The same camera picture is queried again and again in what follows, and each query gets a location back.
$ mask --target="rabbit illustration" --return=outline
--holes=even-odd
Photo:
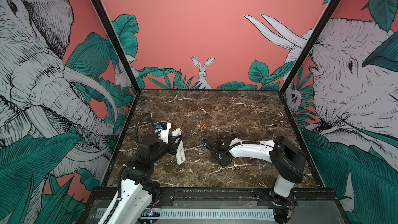
[[[206,81],[206,77],[207,77],[206,67],[209,66],[214,61],[214,58],[212,57],[212,58],[207,59],[207,61],[203,65],[203,67],[198,59],[196,59],[193,56],[191,56],[191,58],[192,58],[193,64],[199,68],[199,75],[198,75],[199,83],[198,83],[198,85],[199,84],[202,84],[202,85],[199,86],[198,89],[212,89],[211,86]]]

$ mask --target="brown marble tabletop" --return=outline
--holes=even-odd
[[[140,95],[129,128],[117,153],[107,186],[116,186],[117,174],[137,151],[134,125],[143,113],[152,115],[155,124],[171,122],[172,130],[181,128],[186,161],[177,165],[176,157],[165,155],[155,164],[151,179],[164,187],[272,187],[278,172],[266,161],[246,157],[234,158],[221,167],[210,162],[211,153],[201,144],[208,136],[233,134],[243,140],[264,141],[284,136],[298,143],[276,92],[266,91],[161,91],[146,90]],[[144,118],[139,139],[151,133]],[[295,187],[316,187],[310,178]]]

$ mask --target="black metal frame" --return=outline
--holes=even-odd
[[[97,11],[98,17],[102,22],[103,27],[105,28],[105,31],[108,35],[108,38],[111,40],[111,43],[117,53],[117,56],[119,57],[120,61],[123,64],[123,67],[132,83],[132,87],[134,90],[138,93],[141,91],[140,87],[138,86],[138,82],[135,79],[129,62],[126,59],[126,55],[123,51],[123,47],[121,46],[119,42],[119,38],[117,37],[115,30],[113,29],[112,22],[109,20],[108,15],[106,13],[106,10],[101,2],[101,0],[91,0],[95,10]]]
[[[316,186],[317,187],[325,187],[325,184],[323,183],[321,176],[319,175],[319,172],[316,169],[316,165],[311,157],[310,151],[308,150],[308,147],[305,144],[305,141],[301,136],[301,132],[296,125],[293,115],[290,112],[289,107],[287,107],[287,102],[286,102],[285,97],[280,92],[278,93],[278,95],[279,95],[279,98],[281,99],[283,107],[285,108],[285,112],[287,114],[287,117],[289,118],[290,125],[292,126],[292,129],[293,129],[294,133],[296,134],[298,144],[300,145],[301,150],[307,155],[306,160],[308,162],[308,166],[310,167],[312,178],[314,178]]]
[[[160,187],[161,192],[167,192],[164,206],[171,206],[173,200],[178,201],[257,201],[258,192],[269,192],[270,188],[201,188],[201,187]],[[293,194],[296,201],[333,201],[344,221],[344,224],[350,224],[346,212],[337,199],[333,189],[308,189],[293,188]],[[87,201],[82,217],[77,224],[84,224],[88,219],[94,201],[112,200],[117,192],[116,187],[97,187],[92,190],[91,196]]]
[[[305,44],[304,48],[302,49],[299,57],[297,58],[296,63],[294,64],[292,70],[290,71],[288,77],[286,78],[285,82],[283,83],[281,90],[280,90],[280,92],[282,94],[286,92],[287,87],[293,81],[293,79],[296,76],[297,72],[299,71],[301,65],[303,64],[305,59],[308,57],[308,54],[310,53],[312,47],[315,45],[316,41],[318,40],[319,36],[321,35],[323,29],[325,28],[329,19],[333,15],[333,12],[336,10],[340,1],[341,0],[330,0],[329,1],[321,18],[319,19],[318,23],[315,26],[314,31],[312,32],[310,38],[308,39],[307,43]]]
[[[116,147],[112,153],[112,158],[109,162],[108,169],[106,170],[106,173],[102,179],[102,183],[101,183],[100,187],[106,187],[106,185],[108,183],[108,179],[109,179],[109,176],[111,175],[111,171],[113,169],[117,154],[119,154],[120,147],[122,146],[123,140],[126,136],[127,128],[129,127],[129,123],[131,121],[132,115],[134,114],[134,110],[135,110],[135,107],[137,106],[140,95],[141,95],[141,91],[137,92],[137,94],[135,95],[135,98],[134,98],[134,101],[132,102],[132,106],[130,108],[129,114],[127,115],[127,118],[126,118],[125,125],[122,129],[122,133],[120,134],[119,140],[117,140]]]

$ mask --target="rabbit ear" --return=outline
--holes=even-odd
[[[195,66],[197,66],[198,68],[202,68],[202,64],[200,63],[200,61],[198,59],[196,59],[195,57],[191,56],[192,62]]]
[[[203,67],[209,66],[212,62],[214,62],[214,57],[207,59]]]

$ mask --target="elephant eye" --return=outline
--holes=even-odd
[[[348,66],[348,69],[350,70],[350,72],[352,73],[353,62],[350,61],[347,66]]]
[[[10,9],[12,10],[12,12],[15,15],[16,12],[18,11],[17,6],[14,4],[14,2],[12,0],[7,0],[7,3],[8,3],[8,6],[10,7]]]

